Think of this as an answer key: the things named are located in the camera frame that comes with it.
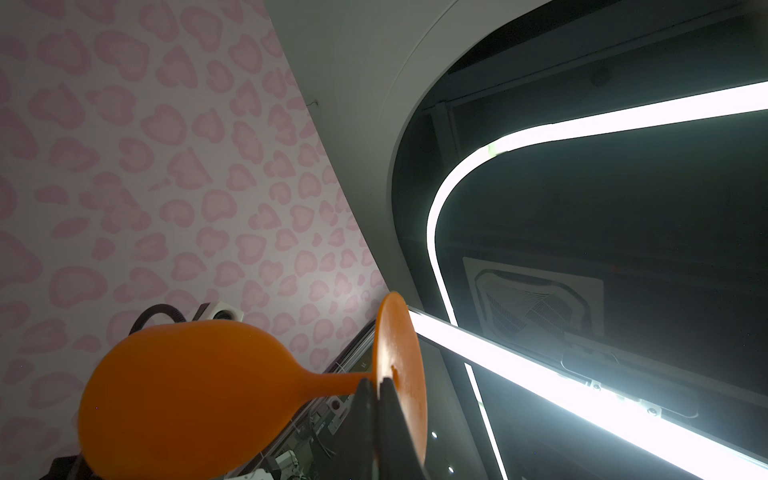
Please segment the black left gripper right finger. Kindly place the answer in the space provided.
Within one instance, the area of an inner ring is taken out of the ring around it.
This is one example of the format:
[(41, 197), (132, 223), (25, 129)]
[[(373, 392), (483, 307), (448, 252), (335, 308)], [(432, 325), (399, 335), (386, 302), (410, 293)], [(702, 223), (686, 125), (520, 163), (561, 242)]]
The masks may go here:
[(426, 480), (428, 474), (417, 458), (414, 442), (391, 378), (384, 378), (380, 383), (377, 415), (379, 478)]

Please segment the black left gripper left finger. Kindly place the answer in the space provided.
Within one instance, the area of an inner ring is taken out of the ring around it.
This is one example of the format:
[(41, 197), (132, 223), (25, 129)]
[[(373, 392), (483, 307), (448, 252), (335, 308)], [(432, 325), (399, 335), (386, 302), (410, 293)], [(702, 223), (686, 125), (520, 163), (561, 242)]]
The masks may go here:
[(338, 434), (336, 454), (322, 474), (330, 480), (370, 480), (375, 455), (377, 398), (372, 382), (363, 379), (353, 395), (347, 418)]

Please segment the orange wine glass back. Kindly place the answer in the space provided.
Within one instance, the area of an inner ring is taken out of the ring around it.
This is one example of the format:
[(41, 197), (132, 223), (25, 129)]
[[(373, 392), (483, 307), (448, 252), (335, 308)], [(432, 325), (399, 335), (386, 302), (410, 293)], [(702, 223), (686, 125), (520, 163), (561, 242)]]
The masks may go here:
[(425, 373), (404, 299), (377, 314), (367, 373), (313, 373), (271, 334), (232, 320), (154, 326), (130, 334), (97, 365), (78, 412), (78, 438), (103, 479), (212, 479), (264, 450), (306, 403), (353, 399), (363, 379), (377, 398), (373, 477), (379, 477), (377, 407), (391, 378), (418, 460), (428, 444)]

